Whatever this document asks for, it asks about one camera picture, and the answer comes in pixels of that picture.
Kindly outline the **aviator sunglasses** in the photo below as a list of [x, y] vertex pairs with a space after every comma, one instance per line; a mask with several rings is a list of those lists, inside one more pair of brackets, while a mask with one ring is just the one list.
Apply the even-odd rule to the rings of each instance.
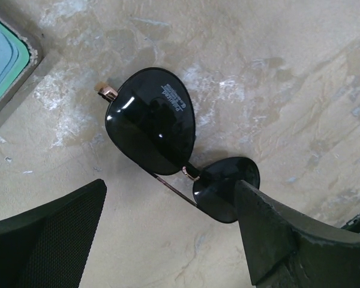
[[190, 163], [196, 120], [190, 95], [172, 72], [144, 68], [119, 89], [100, 82], [95, 91], [109, 102], [106, 131], [131, 161], [214, 220], [237, 221], [235, 184], [259, 188], [260, 173], [247, 157], [229, 157], [202, 169]]

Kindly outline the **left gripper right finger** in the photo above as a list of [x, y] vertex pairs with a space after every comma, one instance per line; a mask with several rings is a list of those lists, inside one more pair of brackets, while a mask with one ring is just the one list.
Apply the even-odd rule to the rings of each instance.
[[360, 287], [360, 234], [302, 214], [245, 181], [235, 207], [256, 287]]

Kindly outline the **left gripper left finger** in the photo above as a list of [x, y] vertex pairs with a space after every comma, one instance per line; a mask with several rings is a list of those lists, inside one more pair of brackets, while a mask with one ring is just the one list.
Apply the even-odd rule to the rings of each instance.
[[0, 287], [79, 287], [107, 187], [76, 191], [0, 221]]

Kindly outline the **green lined glasses case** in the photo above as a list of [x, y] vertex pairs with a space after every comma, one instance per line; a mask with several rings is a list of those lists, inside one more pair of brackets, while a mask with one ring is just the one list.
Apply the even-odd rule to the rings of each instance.
[[40, 42], [0, 9], [0, 111], [42, 58]]

